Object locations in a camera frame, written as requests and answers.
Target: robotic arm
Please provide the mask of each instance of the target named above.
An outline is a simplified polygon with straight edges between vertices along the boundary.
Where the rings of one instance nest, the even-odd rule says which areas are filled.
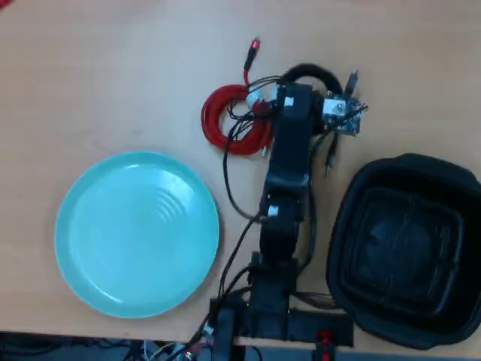
[[[295,82],[305,76],[320,79],[328,95]],[[298,65],[278,82],[271,104],[274,142],[260,203],[261,252],[252,256],[248,302],[240,296],[224,298],[222,304],[220,299],[211,301],[215,361],[230,359],[235,336],[316,343],[316,359],[323,361],[334,359],[335,345],[352,346],[348,316],[290,310],[289,296],[300,270],[292,255],[311,187],[311,139],[330,132],[335,137],[359,133],[367,106],[352,97],[356,82],[353,72],[343,90],[332,73],[316,65]]]

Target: coiled red cable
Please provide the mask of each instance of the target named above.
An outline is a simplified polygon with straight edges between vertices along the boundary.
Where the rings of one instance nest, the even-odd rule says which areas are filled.
[[[251,44],[251,50],[254,50],[252,59],[259,49],[259,43],[254,40]],[[249,66],[244,66],[244,82],[245,85],[225,85],[210,94],[209,98],[204,103],[201,111],[202,131],[205,138],[214,146],[225,149],[227,145],[227,137],[222,133],[220,118],[224,109],[230,104],[232,100],[236,102],[245,102],[249,94]],[[253,113],[261,112],[264,107],[261,102],[254,104]],[[254,120],[253,126],[245,136],[240,140],[233,140],[229,145],[229,153],[248,156],[259,152],[262,148],[268,147],[271,143],[272,131],[271,122],[268,120]]]

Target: black container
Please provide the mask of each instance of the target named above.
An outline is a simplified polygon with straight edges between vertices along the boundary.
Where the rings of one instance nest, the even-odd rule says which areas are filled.
[[[468,170],[405,154],[367,164],[337,215],[327,282],[365,331],[428,349],[481,321],[481,185]]]

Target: plate rim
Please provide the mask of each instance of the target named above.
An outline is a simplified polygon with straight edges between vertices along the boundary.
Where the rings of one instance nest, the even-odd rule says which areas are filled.
[[[182,295],[182,297],[180,297],[180,299],[178,301],[173,302],[173,305],[168,307],[168,308],[162,308],[162,309],[159,309],[158,311],[151,311],[151,312],[148,312],[148,313],[137,314],[137,315],[134,315],[134,316],[128,315],[128,314],[116,314],[115,312],[110,312],[110,311],[105,310],[103,308],[97,307],[96,305],[92,304],[88,299],[86,299],[84,296],[80,295],[78,293],[78,291],[76,291],[75,288],[72,286],[71,282],[68,280],[68,277],[65,274],[65,270],[62,266],[62,261],[61,261],[61,257],[59,256],[59,251],[57,249],[57,244],[59,242],[59,235],[58,235],[59,227],[61,226],[61,225],[59,225],[59,221],[60,221],[61,215],[63,215],[65,212],[67,212],[65,210],[66,202],[72,197],[72,194],[75,192],[75,190],[82,186],[82,182],[85,181],[87,175],[96,171],[98,168],[101,168],[102,166],[105,166],[105,164],[108,164],[109,162],[112,162],[115,159],[122,158],[122,157],[125,157],[125,156],[133,156],[133,157],[135,157],[135,156],[154,156],[154,157],[158,157],[159,159],[164,159],[164,160],[167,160],[168,162],[172,162],[176,166],[180,167],[182,169],[182,171],[188,173],[206,191],[206,194],[208,195],[208,197],[206,197],[206,200],[208,201],[208,207],[212,211],[212,214],[215,215],[214,218],[216,219],[215,229],[213,229],[214,236],[215,236],[215,239],[216,239],[215,250],[214,250],[213,255],[212,255],[212,260],[209,261],[209,266],[206,268],[205,275],[201,275],[202,277],[199,277],[200,281],[198,282],[197,286],[191,292],[189,292],[186,296]],[[115,317],[115,318],[144,319],[144,318],[149,318],[149,317],[155,317],[155,316],[159,316],[161,314],[164,314],[164,313],[166,313],[170,310],[173,310],[177,306],[184,303],[190,296],[192,296],[195,293],[195,291],[197,291],[199,289],[199,287],[204,283],[205,279],[209,275],[209,273],[210,273],[210,271],[213,267],[213,264],[215,262],[216,255],[219,252],[219,243],[220,243],[220,215],[219,215],[219,209],[217,207],[217,204],[216,204],[216,201],[213,197],[213,194],[210,191],[207,184],[202,180],[202,178],[197,174],[197,172],[195,172],[192,168],[190,168],[187,164],[181,162],[180,160],[178,160],[178,159],[176,159],[172,156],[168,156],[166,154],[163,154],[163,153],[160,153],[160,152],[154,152],[154,151],[132,151],[132,152],[118,153],[114,156],[109,156],[107,158],[104,158],[101,161],[99,161],[96,164],[89,167],[70,186],[70,188],[68,189],[67,193],[65,194],[62,202],[60,203],[60,206],[59,206],[58,211],[57,211],[54,233],[53,233],[53,243],[54,243],[53,247],[54,247],[54,250],[55,250],[55,257],[56,257],[57,266],[60,270],[60,273],[62,274],[62,277],[63,277],[64,281],[66,282],[68,287],[71,289],[71,291],[81,301],[83,301],[85,304],[87,304],[89,307],[93,308],[94,310],[96,310],[96,311],[98,311],[102,314],[106,314],[107,316],[111,316],[111,317]]]

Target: wooden table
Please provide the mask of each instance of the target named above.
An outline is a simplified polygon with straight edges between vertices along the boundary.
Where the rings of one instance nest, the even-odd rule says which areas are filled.
[[[362,136],[342,138],[327,179],[322,157],[316,164],[318,247],[299,288],[324,290],[337,208],[366,162],[419,152],[481,174],[479,19],[474,0],[16,0],[0,12],[0,328],[165,340],[192,334],[244,225],[228,203],[221,155],[204,139],[199,114],[210,92],[241,81],[254,35],[263,42],[252,79],[299,62],[330,68],[342,81],[357,68],[371,106]],[[204,178],[222,215],[221,251],[208,279],[184,304],[147,320],[87,307],[53,253],[56,212],[70,185],[128,150],[184,161]],[[246,209],[259,200],[266,165],[259,156],[231,159],[234,194],[254,190],[237,197]],[[254,229],[233,274],[258,239]],[[355,350],[418,353],[359,329]],[[481,333],[425,354],[481,357]]]

